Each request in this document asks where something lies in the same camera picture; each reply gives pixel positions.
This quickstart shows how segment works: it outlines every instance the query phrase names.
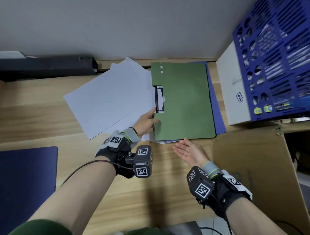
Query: green clipboard folder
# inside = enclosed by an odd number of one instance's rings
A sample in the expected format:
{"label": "green clipboard folder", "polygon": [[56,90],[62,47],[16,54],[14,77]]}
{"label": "green clipboard folder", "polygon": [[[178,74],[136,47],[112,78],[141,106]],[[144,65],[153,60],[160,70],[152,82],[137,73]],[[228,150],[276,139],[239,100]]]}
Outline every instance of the green clipboard folder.
{"label": "green clipboard folder", "polygon": [[155,140],[214,138],[205,64],[151,63],[151,71],[154,117],[160,120],[155,124]]}

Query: blue plastic organizer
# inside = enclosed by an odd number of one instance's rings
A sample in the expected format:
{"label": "blue plastic organizer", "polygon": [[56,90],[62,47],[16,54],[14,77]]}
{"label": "blue plastic organizer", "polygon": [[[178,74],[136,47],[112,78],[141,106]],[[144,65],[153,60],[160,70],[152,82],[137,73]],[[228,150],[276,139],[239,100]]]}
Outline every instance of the blue plastic organizer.
{"label": "blue plastic organizer", "polygon": [[310,111],[310,0],[258,0],[233,38],[252,121]]}

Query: left hand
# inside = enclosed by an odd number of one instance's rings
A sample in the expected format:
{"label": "left hand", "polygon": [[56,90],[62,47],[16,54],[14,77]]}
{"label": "left hand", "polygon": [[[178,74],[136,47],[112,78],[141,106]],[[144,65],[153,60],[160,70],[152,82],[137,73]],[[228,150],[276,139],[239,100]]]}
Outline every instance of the left hand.
{"label": "left hand", "polygon": [[144,134],[150,133],[154,130],[154,124],[159,122],[158,119],[154,119],[154,112],[156,108],[154,107],[151,111],[143,114],[139,120],[132,126],[139,138],[141,139]]}

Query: forearm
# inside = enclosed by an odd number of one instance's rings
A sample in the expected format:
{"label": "forearm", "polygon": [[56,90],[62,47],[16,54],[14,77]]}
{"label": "forearm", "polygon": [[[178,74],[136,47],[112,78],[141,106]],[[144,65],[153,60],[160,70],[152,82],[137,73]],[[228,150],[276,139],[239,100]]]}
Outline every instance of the forearm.
{"label": "forearm", "polygon": [[[98,156],[95,160],[108,159]],[[73,235],[82,234],[115,175],[114,166],[108,162],[84,166],[54,192],[29,220],[53,220],[67,227]]]}
{"label": "forearm", "polygon": [[246,198],[239,198],[227,209],[226,215],[235,235],[286,235],[274,222]]}

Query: right hand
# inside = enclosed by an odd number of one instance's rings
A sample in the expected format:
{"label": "right hand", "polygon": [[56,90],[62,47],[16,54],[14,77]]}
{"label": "right hand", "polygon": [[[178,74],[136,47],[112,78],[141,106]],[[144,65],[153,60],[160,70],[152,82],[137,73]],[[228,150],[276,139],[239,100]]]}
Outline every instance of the right hand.
{"label": "right hand", "polygon": [[175,146],[173,146],[173,150],[179,157],[186,161],[190,167],[198,166],[201,168],[210,161],[202,147],[192,143],[187,138],[176,143]]}

